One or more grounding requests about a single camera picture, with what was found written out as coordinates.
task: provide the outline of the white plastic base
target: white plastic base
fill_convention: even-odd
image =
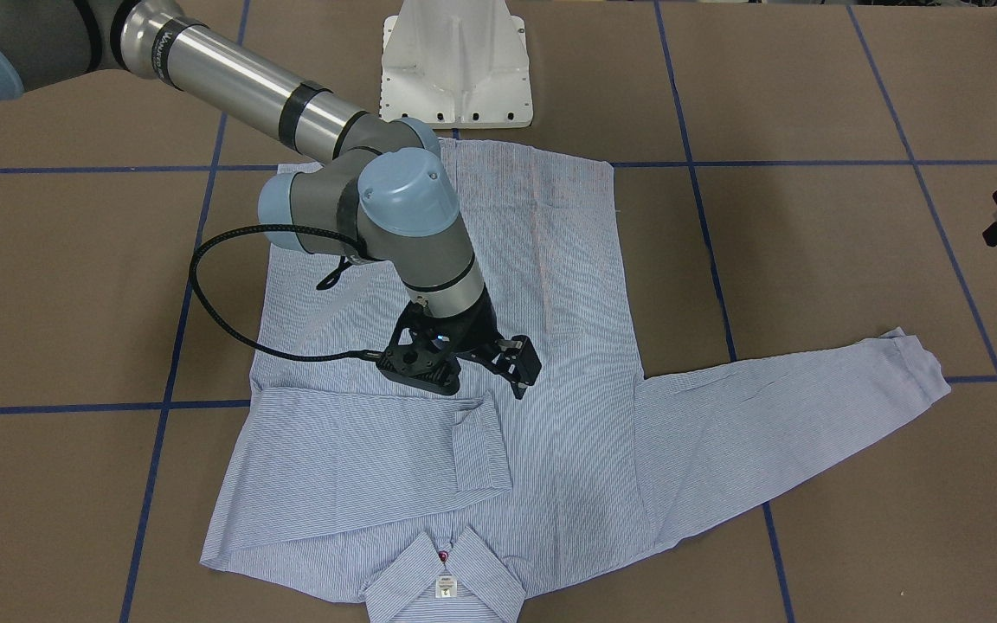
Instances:
[[[405,0],[383,24],[379,112],[432,127],[530,125],[522,17],[503,0]]]

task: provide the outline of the shirt collar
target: shirt collar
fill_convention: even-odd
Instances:
[[[448,572],[470,588],[504,623],[515,623],[525,590],[472,529],[464,529],[442,563],[433,540],[421,533],[367,590],[364,600],[372,623],[388,623]]]

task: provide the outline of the black cable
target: black cable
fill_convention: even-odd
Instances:
[[[362,241],[353,240],[353,238],[337,232],[330,232],[329,229],[308,228],[305,225],[252,225],[248,226],[248,228],[232,229],[224,234],[214,236],[195,249],[194,255],[191,255],[190,257],[190,268],[189,271],[187,271],[187,279],[190,281],[190,289],[191,291],[194,291],[195,296],[197,296],[198,303],[203,304],[203,309],[206,309],[206,312],[210,315],[210,318],[213,318],[214,322],[218,323],[218,326],[222,327],[227,334],[233,336],[233,339],[236,339],[237,342],[252,347],[255,350],[259,350],[260,352],[266,352],[268,355],[272,355],[273,357],[292,360],[292,362],[336,362],[336,360],[339,359],[363,359],[365,362],[376,362],[376,360],[379,360],[380,356],[383,354],[379,350],[346,350],[345,352],[335,352],[335,354],[332,355],[294,355],[292,352],[275,350],[272,347],[264,346],[264,344],[256,342],[256,340],[252,338],[245,337],[238,330],[235,330],[235,328],[230,326],[229,323],[226,323],[224,319],[222,319],[222,315],[218,314],[217,309],[215,309],[214,306],[210,304],[210,301],[206,299],[206,294],[204,294],[202,287],[198,285],[199,261],[203,260],[203,257],[210,251],[211,248],[214,248],[225,241],[233,240],[233,238],[241,236],[264,234],[266,232],[292,232],[295,234],[305,234],[307,236],[330,238],[330,240],[341,241],[341,243],[352,247],[353,251],[356,251],[357,255],[360,255],[361,257],[367,255]]]

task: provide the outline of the blue and white striped shirt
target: blue and white striped shirt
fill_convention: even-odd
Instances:
[[[901,331],[646,380],[610,166],[506,143],[443,150],[499,330],[537,345],[537,386],[514,400],[502,379],[464,366],[460,392],[442,398],[371,363],[257,354],[209,567],[365,601],[376,623],[513,623],[523,599],[670,549],[949,392]],[[353,268],[316,292],[333,266],[273,248],[262,342],[385,345],[407,301],[395,271]]]

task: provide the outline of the shirt label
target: shirt label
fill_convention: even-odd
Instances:
[[[456,579],[451,575],[440,575],[436,579],[436,599],[454,598],[456,596]]]

